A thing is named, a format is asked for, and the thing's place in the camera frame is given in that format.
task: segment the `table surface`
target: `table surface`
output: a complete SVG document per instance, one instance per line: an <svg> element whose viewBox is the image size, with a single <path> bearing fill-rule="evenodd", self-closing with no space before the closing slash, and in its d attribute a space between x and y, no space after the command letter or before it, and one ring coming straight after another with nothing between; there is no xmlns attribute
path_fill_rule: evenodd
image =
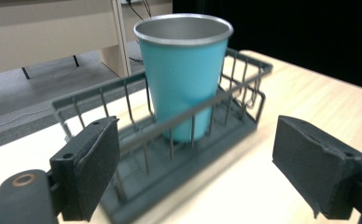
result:
<svg viewBox="0 0 362 224"><path fill-rule="evenodd" d="M267 99L258 129L136 223L357 223L356 211L345 221L314 219L313 210L272 163L272 148L278 116L285 115L304 119L362 152L362 88L253 51L242 53L273 64L260 87ZM0 147L0 184L20 171L48 170L63 138L57 124ZM166 207L173 209L163 214ZM109 223L100 206L91 223Z"/></svg>

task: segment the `bolt hole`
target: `bolt hole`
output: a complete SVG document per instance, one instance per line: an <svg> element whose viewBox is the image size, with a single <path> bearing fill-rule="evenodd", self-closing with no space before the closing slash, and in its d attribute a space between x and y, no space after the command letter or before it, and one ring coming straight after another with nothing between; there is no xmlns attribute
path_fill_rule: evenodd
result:
<svg viewBox="0 0 362 224"><path fill-rule="evenodd" d="M74 156L73 153L67 153L67 154L63 155L63 159L70 159L70 158L72 158L73 156Z"/></svg>
<svg viewBox="0 0 362 224"><path fill-rule="evenodd" d="M12 185L15 187L22 187L25 185L30 184L35 179L35 175L27 174L27 175L20 175L16 179L12 181Z"/></svg>

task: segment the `black background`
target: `black background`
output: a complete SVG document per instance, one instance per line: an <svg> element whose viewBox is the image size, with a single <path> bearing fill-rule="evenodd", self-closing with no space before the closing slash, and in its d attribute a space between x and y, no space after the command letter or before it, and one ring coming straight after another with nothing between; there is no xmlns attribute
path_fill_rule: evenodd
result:
<svg viewBox="0 0 362 224"><path fill-rule="evenodd" d="M362 87L362 0L174 0L174 13L229 21L229 46L251 49Z"/></svg>

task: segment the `cable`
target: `cable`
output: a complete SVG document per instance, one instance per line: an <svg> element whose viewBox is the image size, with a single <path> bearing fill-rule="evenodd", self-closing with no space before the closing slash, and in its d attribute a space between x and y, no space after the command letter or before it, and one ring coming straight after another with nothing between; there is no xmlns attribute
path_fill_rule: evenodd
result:
<svg viewBox="0 0 362 224"><path fill-rule="evenodd" d="M140 19L143 21L144 19L134 10L134 8L132 8L132 3L131 3L131 1L128 1L128 3L129 3L129 7L132 9L132 11L133 11L138 17L140 17Z"/></svg>
<svg viewBox="0 0 362 224"><path fill-rule="evenodd" d="M140 59L134 59L134 58L131 58L129 57L130 60L136 62L136 63L140 63L140 64L144 64L143 60L140 60Z"/></svg>
<svg viewBox="0 0 362 224"><path fill-rule="evenodd" d="M35 111L35 112L31 112L31 113L21 114L21 115L17 116L16 118L14 118L14 119L12 119L12 120L10 120L10 121L6 122L6 123L2 123L2 124L0 124L0 127L1 127L1 126L4 126L4 125L7 125L7 124L9 124L9 123L11 123L11 122L13 122L13 121L15 121L15 120L17 120L17 119L21 118L21 117L28 116L28 115L33 115L33 114L38 114L38 113L41 113L41 112L44 112L44 111L47 111L47 110L50 110L50 108L46 108L46 109L43 109L43 110L39 110L39 111Z"/></svg>
<svg viewBox="0 0 362 224"><path fill-rule="evenodd" d="M148 13L148 16L151 18L152 17L152 14L151 14L151 8L149 6L149 3L147 0L142 0L143 1L143 4L144 4L144 7L146 8L146 12ZM138 14L134 8L132 7L132 0L127 0L128 2L128 5L129 7L132 9L132 11L143 21L143 17L140 16L140 14Z"/></svg>
<svg viewBox="0 0 362 224"><path fill-rule="evenodd" d="M146 7L146 12L148 13L149 17L151 18L151 8L149 7L148 0L143 0L144 6Z"/></svg>

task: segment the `chair leg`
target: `chair leg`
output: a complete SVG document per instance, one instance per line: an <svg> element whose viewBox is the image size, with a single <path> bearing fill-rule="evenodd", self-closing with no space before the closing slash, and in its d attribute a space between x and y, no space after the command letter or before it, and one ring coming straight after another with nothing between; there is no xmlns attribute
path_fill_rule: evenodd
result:
<svg viewBox="0 0 362 224"><path fill-rule="evenodd" d="M78 60L77 60L77 56L76 56L76 55L73 55L73 57L74 57L74 61L76 62L77 67L79 67L79 63L78 63Z"/></svg>
<svg viewBox="0 0 362 224"><path fill-rule="evenodd" d="M24 73L24 75L26 76L26 78L27 78L27 79L30 79L29 74L27 74L26 69L23 67L21 70L23 70L23 73Z"/></svg>

